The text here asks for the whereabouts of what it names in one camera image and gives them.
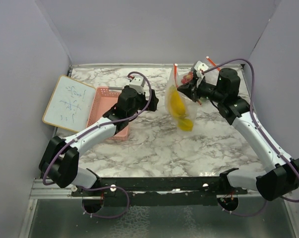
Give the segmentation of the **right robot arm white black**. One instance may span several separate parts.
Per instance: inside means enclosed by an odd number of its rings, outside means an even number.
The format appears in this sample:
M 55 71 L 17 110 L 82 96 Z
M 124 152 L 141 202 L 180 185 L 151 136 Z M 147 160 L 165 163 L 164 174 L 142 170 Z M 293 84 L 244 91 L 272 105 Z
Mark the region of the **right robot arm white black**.
M 202 70 L 191 69 L 192 79 L 179 86 L 178 91 L 194 102 L 204 98 L 217 104 L 220 115 L 232 125 L 249 143 L 264 171 L 247 173 L 231 169 L 221 175 L 218 188 L 229 194 L 236 187 L 258 191 L 261 196 L 273 201 L 299 187 L 299 158 L 293 159 L 269 136 L 257 116 L 250 110 L 250 104 L 239 96 L 240 77 L 236 70 L 223 68 L 219 71 L 217 83 L 207 83 Z

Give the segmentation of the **zip bag with yellow fruit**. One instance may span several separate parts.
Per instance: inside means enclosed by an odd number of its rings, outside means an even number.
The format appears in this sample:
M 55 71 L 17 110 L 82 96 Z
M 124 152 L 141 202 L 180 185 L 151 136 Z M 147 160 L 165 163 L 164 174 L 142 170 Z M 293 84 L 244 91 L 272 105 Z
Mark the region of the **zip bag with yellow fruit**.
M 178 65 L 175 63 L 165 89 L 165 108 L 177 129 L 186 133 L 193 130 L 197 106 L 201 103 L 192 102 L 179 92 L 178 88 L 192 79 L 193 73 L 191 71 L 179 75 Z

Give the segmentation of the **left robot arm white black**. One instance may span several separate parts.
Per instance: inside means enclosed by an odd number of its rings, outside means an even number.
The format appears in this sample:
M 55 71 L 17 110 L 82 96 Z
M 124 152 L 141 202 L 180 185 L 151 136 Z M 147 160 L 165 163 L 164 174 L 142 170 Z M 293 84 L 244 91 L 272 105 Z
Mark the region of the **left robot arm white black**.
M 53 137 L 39 164 L 43 184 L 56 184 L 60 188 L 71 184 L 83 187 L 88 195 L 96 195 L 100 190 L 99 177 L 91 170 L 80 168 L 79 158 L 96 144 L 124 130 L 143 111 L 156 111 L 159 100 L 153 89 L 149 93 L 147 98 L 125 86 L 118 101 L 96 123 L 64 139 Z

